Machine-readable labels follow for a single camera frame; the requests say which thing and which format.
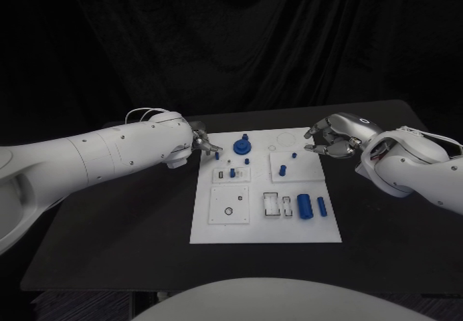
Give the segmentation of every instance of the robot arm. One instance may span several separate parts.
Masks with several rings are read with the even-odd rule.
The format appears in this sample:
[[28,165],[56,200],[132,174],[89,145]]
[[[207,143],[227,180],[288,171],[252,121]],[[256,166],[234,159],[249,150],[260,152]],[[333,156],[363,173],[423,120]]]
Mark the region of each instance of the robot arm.
[[165,163],[185,164],[191,149],[221,150],[204,126],[177,112],[35,144],[0,147],[0,253],[61,198],[103,181]]
[[405,197],[416,191],[436,206],[463,214],[463,156],[448,157],[445,150],[423,136],[461,145],[451,139],[408,127],[382,132],[366,119],[338,113],[322,119],[305,133],[322,130],[327,145],[305,145],[305,150],[334,158],[360,150],[354,171],[389,195]]

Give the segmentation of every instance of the small blue part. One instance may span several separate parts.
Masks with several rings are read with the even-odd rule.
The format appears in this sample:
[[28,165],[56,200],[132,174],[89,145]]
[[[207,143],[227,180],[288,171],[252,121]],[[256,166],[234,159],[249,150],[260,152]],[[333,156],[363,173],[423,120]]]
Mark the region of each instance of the small blue part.
[[312,218],[311,204],[308,194],[296,195],[298,215],[301,219]]
[[315,201],[318,202],[320,215],[324,217],[327,214],[325,214],[325,207],[324,207],[322,197],[318,197],[315,199]]
[[281,165],[279,167],[279,176],[283,176],[286,174],[286,167]]
[[250,151],[250,143],[247,141],[247,136],[246,139],[236,140],[236,142],[233,143],[233,151],[237,155],[245,155]]

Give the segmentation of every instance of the white board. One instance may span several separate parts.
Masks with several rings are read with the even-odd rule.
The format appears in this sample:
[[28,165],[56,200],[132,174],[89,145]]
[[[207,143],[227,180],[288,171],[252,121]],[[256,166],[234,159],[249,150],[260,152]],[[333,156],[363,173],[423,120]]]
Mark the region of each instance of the white board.
[[[324,184],[324,176],[318,155],[304,150],[305,144],[312,144],[312,139],[304,139],[308,128],[288,128],[273,130],[255,130],[247,132],[223,132],[208,134],[210,143],[220,146],[219,160],[213,153],[207,156],[201,152],[198,176],[195,186],[195,201],[193,210],[193,222],[190,228],[190,243],[333,243],[340,242],[333,207]],[[233,143],[247,134],[252,149],[246,155],[233,152]],[[283,161],[286,154],[286,182],[283,177],[273,183],[272,176],[279,166],[270,166],[269,154],[278,154],[275,162]],[[226,179],[223,183],[213,183],[214,169],[250,168],[249,182]],[[294,179],[291,173],[308,173]],[[210,202],[211,189],[216,187],[246,187],[249,208],[247,223],[216,224],[208,221],[213,215],[221,215],[223,209],[230,207],[224,203]],[[265,217],[263,193],[278,193],[279,217]],[[296,195],[308,194],[312,208],[312,218],[301,219],[298,216]],[[288,210],[282,197],[289,198],[292,216],[285,216]],[[320,216],[317,197],[322,197],[327,216]]]

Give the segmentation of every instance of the table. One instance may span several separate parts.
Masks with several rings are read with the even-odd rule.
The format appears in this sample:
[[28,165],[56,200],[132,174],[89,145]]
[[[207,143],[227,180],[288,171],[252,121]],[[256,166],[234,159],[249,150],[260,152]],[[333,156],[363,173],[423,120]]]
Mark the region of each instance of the table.
[[[187,120],[229,132],[311,126],[334,112],[360,115],[383,130],[425,130],[399,100]],[[386,195],[354,173],[356,162],[321,157],[343,243],[190,245],[198,151],[174,170],[158,165],[89,187],[63,201],[21,289],[181,291],[269,277],[363,292],[463,294],[463,215],[416,193]]]

